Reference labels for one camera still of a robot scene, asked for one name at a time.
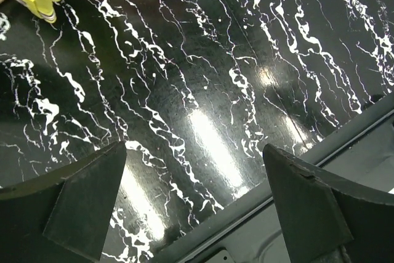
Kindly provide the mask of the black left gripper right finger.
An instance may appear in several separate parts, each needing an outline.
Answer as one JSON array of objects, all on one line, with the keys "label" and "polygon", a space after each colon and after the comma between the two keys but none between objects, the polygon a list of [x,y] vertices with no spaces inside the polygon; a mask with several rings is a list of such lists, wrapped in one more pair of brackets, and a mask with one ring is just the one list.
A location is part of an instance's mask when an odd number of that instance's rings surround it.
[{"label": "black left gripper right finger", "polygon": [[393,195],[267,144],[263,161],[291,262],[393,262]]}]

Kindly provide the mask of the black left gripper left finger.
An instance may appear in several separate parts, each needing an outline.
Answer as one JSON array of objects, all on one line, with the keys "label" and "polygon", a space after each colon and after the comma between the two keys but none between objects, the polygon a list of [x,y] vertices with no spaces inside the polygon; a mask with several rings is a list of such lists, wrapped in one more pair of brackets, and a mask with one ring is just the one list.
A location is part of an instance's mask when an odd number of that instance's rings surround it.
[{"label": "black left gripper left finger", "polygon": [[1,189],[1,262],[98,262],[126,156],[114,142]]}]

